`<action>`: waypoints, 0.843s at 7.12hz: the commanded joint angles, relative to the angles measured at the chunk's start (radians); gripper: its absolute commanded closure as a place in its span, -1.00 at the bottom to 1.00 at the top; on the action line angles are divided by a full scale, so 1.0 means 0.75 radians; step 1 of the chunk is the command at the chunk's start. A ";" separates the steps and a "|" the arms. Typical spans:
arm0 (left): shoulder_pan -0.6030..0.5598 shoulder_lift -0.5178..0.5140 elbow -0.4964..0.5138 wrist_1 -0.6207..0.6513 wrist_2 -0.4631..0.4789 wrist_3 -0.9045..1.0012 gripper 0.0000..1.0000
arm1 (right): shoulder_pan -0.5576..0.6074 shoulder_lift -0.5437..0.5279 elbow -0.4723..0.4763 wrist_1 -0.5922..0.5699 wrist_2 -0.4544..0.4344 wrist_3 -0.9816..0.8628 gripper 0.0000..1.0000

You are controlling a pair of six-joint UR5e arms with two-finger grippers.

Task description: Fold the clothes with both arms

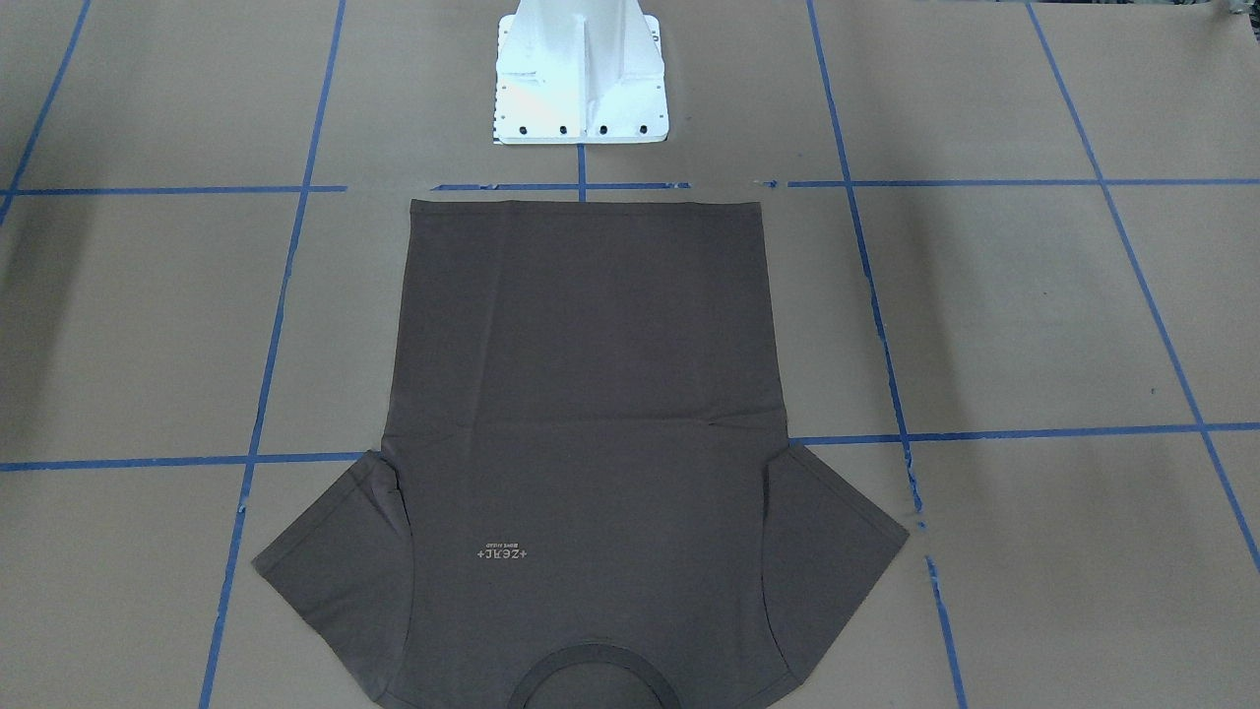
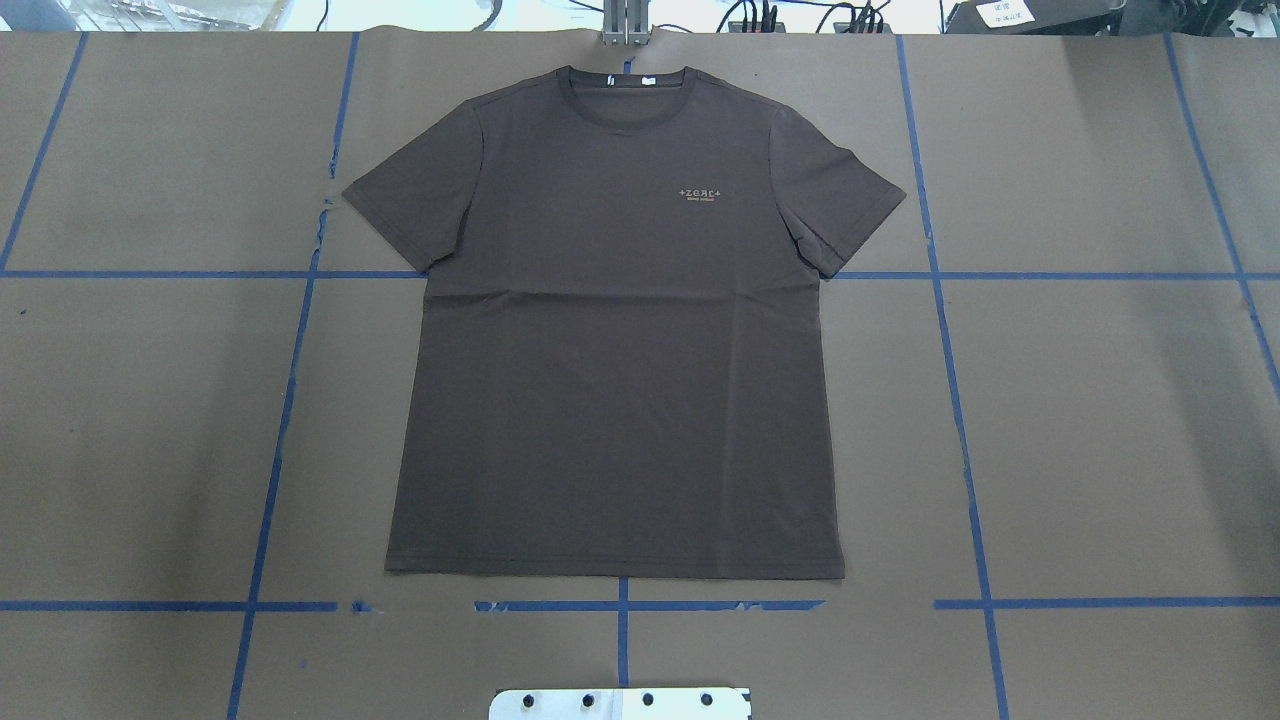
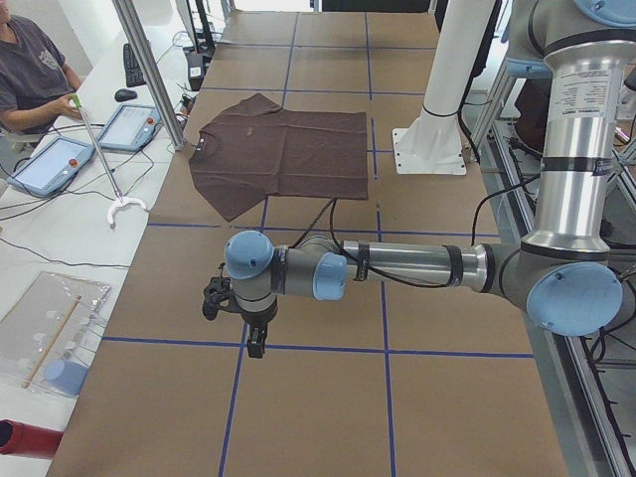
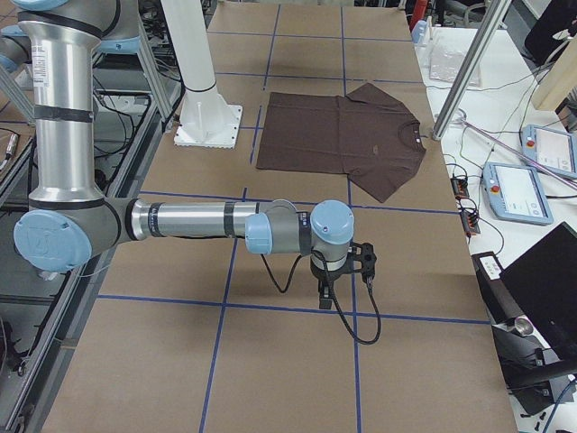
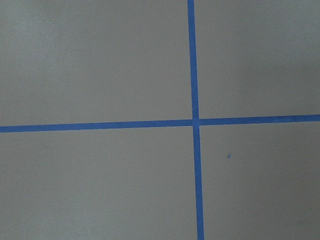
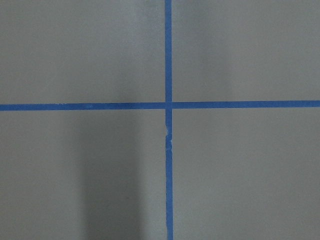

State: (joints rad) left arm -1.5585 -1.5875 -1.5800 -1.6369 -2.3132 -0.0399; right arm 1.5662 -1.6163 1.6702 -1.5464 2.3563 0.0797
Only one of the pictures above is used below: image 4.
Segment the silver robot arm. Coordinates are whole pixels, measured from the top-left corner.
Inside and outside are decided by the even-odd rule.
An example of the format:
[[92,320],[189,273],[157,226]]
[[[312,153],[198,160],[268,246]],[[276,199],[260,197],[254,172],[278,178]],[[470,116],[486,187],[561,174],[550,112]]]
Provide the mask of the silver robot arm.
[[18,24],[1,31],[1,65],[14,72],[32,63],[31,37],[23,22],[54,24],[91,34],[99,39],[92,55],[135,54],[141,46],[140,16],[136,1],[15,1]]
[[108,198],[95,181],[93,55],[102,45],[141,48],[134,1],[21,1],[31,42],[38,185],[14,227],[33,266],[67,272],[119,244],[149,237],[241,238],[260,256],[308,257],[319,305],[336,305],[334,282],[354,271],[353,212],[327,200],[300,212],[270,203],[149,203]]

